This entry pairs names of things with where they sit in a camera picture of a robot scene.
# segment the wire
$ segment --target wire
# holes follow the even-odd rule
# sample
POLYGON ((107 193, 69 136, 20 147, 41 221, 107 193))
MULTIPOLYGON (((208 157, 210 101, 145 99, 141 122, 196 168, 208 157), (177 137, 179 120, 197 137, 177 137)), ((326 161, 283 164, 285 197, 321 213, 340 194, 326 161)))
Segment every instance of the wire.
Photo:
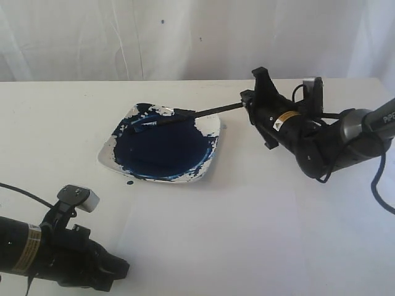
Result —
POLYGON ((370 189, 372 190, 372 194, 375 198, 375 200, 387 211, 389 211, 391 214, 395 215, 395 208, 393 208, 392 206, 390 206, 388 203, 386 203, 383 198, 381 197, 381 195, 378 193, 377 191, 377 184, 380 181, 381 176, 383 175, 384 172, 384 168, 385 168, 385 163, 386 163, 386 151, 385 151, 385 147, 384 147, 384 143, 383 140, 377 136, 375 133, 361 133, 359 136, 355 137, 354 139, 351 139, 350 141, 346 142, 345 145, 342 146, 342 148, 340 149, 340 151, 336 154, 336 156, 333 158, 333 160, 330 163, 330 166, 328 168, 328 171, 326 173, 326 176, 324 179, 319 179, 317 178, 316 180, 320 183, 326 183, 328 182, 332 172, 333 172, 333 168, 336 165, 336 162, 339 159, 339 156, 344 152, 344 150, 350 146, 353 142, 359 140, 362 138, 362 136, 368 136, 371 139, 375 140, 379 146, 380 146, 380 164, 378 166, 377 172, 375 177, 373 178, 372 183, 370 184, 370 189))
POLYGON ((21 194, 24 194, 24 195, 30 197, 31 199, 34 199, 35 201, 45 205, 46 207, 49 207, 49 208, 53 208, 54 207, 49 202, 46 202, 45 200, 40 199, 38 196, 35 196, 34 194, 31 194, 30 192, 24 191, 21 188, 14 187, 14 186, 11 186, 11 185, 8 185, 8 184, 4 184, 4 183, 0 183, 0 187, 3 187, 3 188, 6 188, 6 189, 9 189, 9 190, 16 191, 16 192, 19 192, 21 194))
POLYGON ((295 94, 298 91, 299 88, 304 87, 304 84, 299 84, 298 86, 295 87, 294 91, 292 92, 292 101, 295 103, 295 94))

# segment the warning label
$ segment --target warning label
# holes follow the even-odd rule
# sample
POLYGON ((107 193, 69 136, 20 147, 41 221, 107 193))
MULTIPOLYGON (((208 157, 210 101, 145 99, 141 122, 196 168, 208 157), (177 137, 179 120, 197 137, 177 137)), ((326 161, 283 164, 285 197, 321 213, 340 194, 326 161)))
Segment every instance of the warning label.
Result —
POLYGON ((300 115, 300 113, 297 111, 288 111, 285 112, 284 114, 281 114, 274 122, 273 128, 276 131, 280 131, 280 128, 283 126, 284 122, 286 122, 288 119, 296 115, 300 115))
POLYGON ((29 233, 26 240, 25 248, 17 262, 12 269, 13 272, 24 274, 36 258, 37 251, 41 243, 41 228, 29 224, 29 233))

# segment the paintbrush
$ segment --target paintbrush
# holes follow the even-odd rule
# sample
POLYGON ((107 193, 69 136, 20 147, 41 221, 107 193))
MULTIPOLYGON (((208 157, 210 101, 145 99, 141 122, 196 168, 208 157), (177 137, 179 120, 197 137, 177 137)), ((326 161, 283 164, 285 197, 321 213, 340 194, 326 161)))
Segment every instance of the paintbrush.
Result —
MULTIPOLYGON (((199 111, 199 112, 191 112, 188 115, 181 115, 181 117, 176 117, 176 118, 160 118, 154 121, 149 121, 149 122, 144 122, 142 124, 140 124, 139 126, 143 126, 146 128, 152 128, 155 126, 163 126, 163 125, 169 125, 172 123, 177 123, 177 122, 183 122, 186 120, 190 120, 190 119, 196 119, 199 117, 204 117, 204 116, 208 116, 208 115, 212 115, 212 114, 217 114, 217 113, 221 113, 221 112, 225 112, 225 111, 230 111, 233 109, 238 109, 243 107, 243 103, 235 103, 235 104, 231 104, 231 105, 226 105, 226 106, 222 106, 222 107, 216 107, 216 108, 212 108, 212 109, 207 109, 207 110, 203 110, 203 111, 199 111)), ((131 133, 140 133, 142 131, 146 131, 147 129, 138 129, 136 130, 131 129, 130 132, 131 133)))

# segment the blue paint drip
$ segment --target blue paint drip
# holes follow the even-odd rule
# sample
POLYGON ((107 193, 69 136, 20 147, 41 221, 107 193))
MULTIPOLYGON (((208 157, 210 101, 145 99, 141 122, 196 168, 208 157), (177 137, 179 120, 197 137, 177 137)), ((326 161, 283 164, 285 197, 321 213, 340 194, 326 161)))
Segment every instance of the blue paint drip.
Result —
POLYGON ((202 164, 212 157, 218 137, 204 137, 194 126, 194 120, 154 128, 140 127, 144 122, 161 117, 155 110, 148 110, 151 106, 138 104, 139 113, 123 119, 113 132, 117 141, 115 162, 137 178, 171 181, 184 174, 197 176, 202 164), (138 128, 147 130, 130 132, 138 128))

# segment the square plate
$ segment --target square plate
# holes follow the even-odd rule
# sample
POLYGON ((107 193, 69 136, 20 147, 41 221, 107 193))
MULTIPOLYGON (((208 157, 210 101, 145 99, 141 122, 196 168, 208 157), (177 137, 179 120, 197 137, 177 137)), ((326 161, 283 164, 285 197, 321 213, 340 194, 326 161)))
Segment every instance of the square plate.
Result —
POLYGON ((141 126, 161 117, 193 112, 147 103, 135 105, 104 144, 99 162, 118 173, 147 181, 198 180, 215 155, 221 127, 218 115, 164 126, 141 126))

